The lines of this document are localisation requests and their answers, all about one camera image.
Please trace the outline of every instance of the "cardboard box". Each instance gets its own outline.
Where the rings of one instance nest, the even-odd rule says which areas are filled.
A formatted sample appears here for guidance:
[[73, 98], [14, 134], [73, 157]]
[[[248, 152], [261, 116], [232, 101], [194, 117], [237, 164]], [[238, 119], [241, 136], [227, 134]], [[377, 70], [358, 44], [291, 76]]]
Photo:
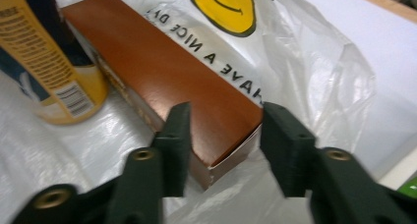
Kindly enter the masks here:
[[190, 171], [204, 188], [243, 161], [262, 110], [121, 0], [85, 0], [63, 14], [87, 40], [104, 72], [149, 125], [190, 101]]

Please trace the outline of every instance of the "plastic bag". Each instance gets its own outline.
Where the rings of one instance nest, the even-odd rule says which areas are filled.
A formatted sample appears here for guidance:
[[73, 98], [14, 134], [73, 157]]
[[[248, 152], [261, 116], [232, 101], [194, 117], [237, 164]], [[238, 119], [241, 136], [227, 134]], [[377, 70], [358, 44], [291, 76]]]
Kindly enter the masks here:
[[[256, 28], [246, 37], [218, 28], [192, 0], [124, 1], [255, 103], [261, 106], [262, 97], [290, 109], [320, 138], [319, 146], [354, 148], [374, 92], [373, 72], [354, 44], [304, 0], [253, 0]], [[55, 127], [31, 115], [15, 97], [18, 90], [0, 78], [7, 84], [0, 92], [0, 187], [6, 194], [0, 223], [51, 184], [73, 183], [85, 191], [111, 179], [132, 148], [150, 142], [150, 130], [115, 92], [91, 119]], [[283, 201], [257, 149], [205, 193], [190, 178], [186, 197], [165, 198], [164, 204], [167, 223], [310, 219], [308, 212], [293, 211], [305, 210], [305, 200]]]

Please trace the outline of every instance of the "yellow smiley face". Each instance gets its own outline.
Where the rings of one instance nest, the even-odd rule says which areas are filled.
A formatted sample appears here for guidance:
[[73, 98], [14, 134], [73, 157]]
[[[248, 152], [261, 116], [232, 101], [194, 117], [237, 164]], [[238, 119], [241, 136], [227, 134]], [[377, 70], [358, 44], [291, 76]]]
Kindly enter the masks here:
[[253, 0], [191, 0], [218, 28], [245, 37], [256, 28]]

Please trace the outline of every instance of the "brown box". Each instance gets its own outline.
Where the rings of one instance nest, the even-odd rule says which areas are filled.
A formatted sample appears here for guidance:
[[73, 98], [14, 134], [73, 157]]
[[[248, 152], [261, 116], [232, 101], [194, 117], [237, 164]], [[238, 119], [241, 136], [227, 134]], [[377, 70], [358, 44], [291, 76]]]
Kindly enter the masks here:
[[120, 0], [85, 0], [63, 13], [155, 130], [173, 105], [191, 102], [190, 170], [204, 188], [246, 158], [259, 106]]

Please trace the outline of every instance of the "brass rivet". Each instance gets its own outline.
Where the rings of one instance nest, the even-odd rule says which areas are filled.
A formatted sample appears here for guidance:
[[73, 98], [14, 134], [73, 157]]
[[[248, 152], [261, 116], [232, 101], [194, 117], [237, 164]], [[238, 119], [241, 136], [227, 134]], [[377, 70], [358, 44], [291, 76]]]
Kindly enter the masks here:
[[350, 160], [350, 155], [347, 152], [340, 151], [340, 150], [329, 150], [327, 152], [329, 158], [340, 160], [340, 161], [347, 161]]
[[70, 192], [65, 189], [50, 191], [38, 197], [33, 206], [37, 209], [59, 206], [64, 203], [70, 196]]
[[135, 160], [147, 160], [153, 157], [153, 152], [149, 150], [138, 151], [133, 154]]

